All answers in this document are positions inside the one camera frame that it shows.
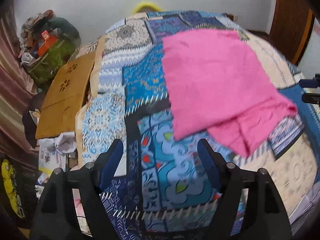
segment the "bed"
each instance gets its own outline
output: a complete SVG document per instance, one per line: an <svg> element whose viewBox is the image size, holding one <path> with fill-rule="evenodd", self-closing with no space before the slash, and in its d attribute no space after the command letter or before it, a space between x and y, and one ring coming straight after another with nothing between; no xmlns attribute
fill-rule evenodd
<svg viewBox="0 0 320 240"><path fill-rule="evenodd" d="M236 30L256 53L279 92L298 106L249 158L234 154L206 131L173 139L172 113L161 59L162 38L199 28ZM94 162L115 138L124 154L109 188L101 194L106 212L122 239L195 239L203 236L220 194L211 187L197 155L206 138L226 161L242 169L265 167L284 202L293 233L318 200L320 108L305 104L303 78L268 42L226 15L202 11L138 13L111 26L75 57L96 51L90 76L91 99L76 117L79 166ZM245 210L243 191L233 234Z"/></svg>

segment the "brown wooden panel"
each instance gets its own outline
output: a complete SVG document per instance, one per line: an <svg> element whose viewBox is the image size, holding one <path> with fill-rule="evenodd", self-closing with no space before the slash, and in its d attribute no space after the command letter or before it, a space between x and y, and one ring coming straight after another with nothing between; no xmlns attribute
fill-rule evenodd
<svg viewBox="0 0 320 240"><path fill-rule="evenodd" d="M276 0L269 37L273 45L294 64L304 52L313 20L306 0Z"/></svg>

